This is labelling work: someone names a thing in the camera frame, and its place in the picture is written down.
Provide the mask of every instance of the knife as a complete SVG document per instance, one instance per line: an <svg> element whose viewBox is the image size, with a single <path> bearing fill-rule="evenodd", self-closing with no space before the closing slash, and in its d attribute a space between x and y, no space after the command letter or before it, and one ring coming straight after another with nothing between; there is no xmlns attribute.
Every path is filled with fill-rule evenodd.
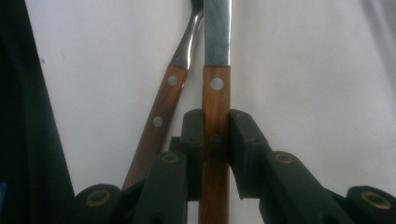
<svg viewBox="0 0 396 224"><path fill-rule="evenodd" d="M189 24L163 76L163 81L122 186L123 190L148 176L155 156L162 150L163 140L170 127L184 81L189 72L196 36L204 16L203 0L191 0L191 4Z"/></svg>
<svg viewBox="0 0 396 224"><path fill-rule="evenodd" d="M232 0L205 0L204 190L199 223L228 223L230 112L230 37Z"/></svg>

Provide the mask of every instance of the wooden handle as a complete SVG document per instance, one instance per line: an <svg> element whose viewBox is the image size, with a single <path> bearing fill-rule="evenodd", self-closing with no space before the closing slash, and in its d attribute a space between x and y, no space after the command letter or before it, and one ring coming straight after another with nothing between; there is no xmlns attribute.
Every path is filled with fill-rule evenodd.
<svg viewBox="0 0 396 224"><path fill-rule="evenodd" d="M148 176L154 157L162 149L187 74L185 68L168 65L122 189Z"/></svg>
<svg viewBox="0 0 396 224"><path fill-rule="evenodd" d="M230 113L230 66L204 67L204 194L200 224L228 223L229 167L227 163Z"/></svg>

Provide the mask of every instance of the white background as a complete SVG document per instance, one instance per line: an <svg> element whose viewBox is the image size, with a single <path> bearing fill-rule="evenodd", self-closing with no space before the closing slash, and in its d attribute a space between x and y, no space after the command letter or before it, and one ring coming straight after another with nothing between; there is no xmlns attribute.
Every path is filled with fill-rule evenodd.
<svg viewBox="0 0 396 224"><path fill-rule="evenodd" d="M75 193L98 183L120 187L190 1L26 4ZM233 1L232 108L249 113L274 150L295 154L342 195L357 185L396 195L392 6ZM201 31L170 135L201 106ZM240 201L233 177L230 197L230 223L262 223L259 201ZM196 222L194 203L189 223Z"/></svg>

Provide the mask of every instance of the metal rivet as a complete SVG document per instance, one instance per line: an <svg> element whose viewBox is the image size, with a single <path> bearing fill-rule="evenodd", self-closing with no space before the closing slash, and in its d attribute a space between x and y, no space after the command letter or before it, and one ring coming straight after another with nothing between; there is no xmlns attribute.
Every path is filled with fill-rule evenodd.
<svg viewBox="0 0 396 224"><path fill-rule="evenodd" d="M289 155L279 153L275 155L275 159L281 163L289 164L293 162L293 158Z"/></svg>
<svg viewBox="0 0 396 224"><path fill-rule="evenodd" d="M178 161L178 155L176 154L166 154L163 155L163 162L166 163L175 163Z"/></svg>
<svg viewBox="0 0 396 224"><path fill-rule="evenodd" d="M89 207L97 207L105 204L110 199L110 192L107 189L99 189L88 195L85 204Z"/></svg>
<svg viewBox="0 0 396 224"><path fill-rule="evenodd" d="M218 134L213 134L210 136L209 141L213 147L219 147L221 145L221 137Z"/></svg>
<svg viewBox="0 0 396 224"><path fill-rule="evenodd" d="M361 198L368 204L379 209L390 209L392 207L391 203L386 198L370 190L365 190L362 192Z"/></svg>
<svg viewBox="0 0 396 224"><path fill-rule="evenodd" d="M153 120L152 120L152 124L155 126L155 127L161 127L162 125L163 125L163 118L161 118L161 117L155 117Z"/></svg>
<svg viewBox="0 0 396 224"><path fill-rule="evenodd" d="M177 82L178 82L178 78L174 75L172 75L168 78L168 84L171 86L175 86L177 84Z"/></svg>
<svg viewBox="0 0 396 224"><path fill-rule="evenodd" d="M219 90L221 90L223 88L224 83L221 80L221 78L215 77L210 82L210 86L212 87L213 90L219 91Z"/></svg>

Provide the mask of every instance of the metal blade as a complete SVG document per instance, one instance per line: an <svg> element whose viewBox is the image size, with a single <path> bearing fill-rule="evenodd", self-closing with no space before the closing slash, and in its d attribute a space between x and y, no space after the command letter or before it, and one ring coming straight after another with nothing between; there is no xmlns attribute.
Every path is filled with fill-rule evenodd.
<svg viewBox="0 0 396 224"><path fill-rule="evenodd" d="M232 0L205 0L205 64L230 65Z"/></svg>

